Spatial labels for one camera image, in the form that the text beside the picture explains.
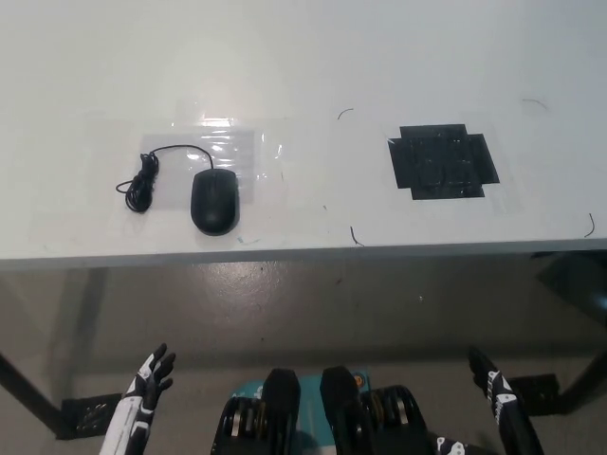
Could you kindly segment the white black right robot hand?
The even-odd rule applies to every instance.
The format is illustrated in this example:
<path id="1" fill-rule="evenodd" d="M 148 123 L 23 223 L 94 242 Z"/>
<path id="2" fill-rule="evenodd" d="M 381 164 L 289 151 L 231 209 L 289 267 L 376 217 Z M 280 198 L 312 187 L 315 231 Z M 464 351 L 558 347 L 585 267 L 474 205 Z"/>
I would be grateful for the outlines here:
<path id="1" fill-rule="evenodd" d="M 478 348 L 470 347 L 469 368 L 474 383 L 482 390 L 497 424 L 506 454 L 544 454 L 536 430 L 501 370 Z"/>

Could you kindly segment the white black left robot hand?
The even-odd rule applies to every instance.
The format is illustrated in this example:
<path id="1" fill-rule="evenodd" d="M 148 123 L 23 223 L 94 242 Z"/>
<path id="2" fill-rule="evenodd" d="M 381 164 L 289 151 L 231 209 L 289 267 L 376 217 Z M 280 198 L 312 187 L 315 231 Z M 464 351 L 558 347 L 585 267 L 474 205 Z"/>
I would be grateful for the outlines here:
<path id="1" fill-rule="evenodd" d="M 101 455 L 142 455 L 160 396 L 172 387 L 175 353 L 162 343 L 138 369 L 121 396 L 101 446 Z"/>

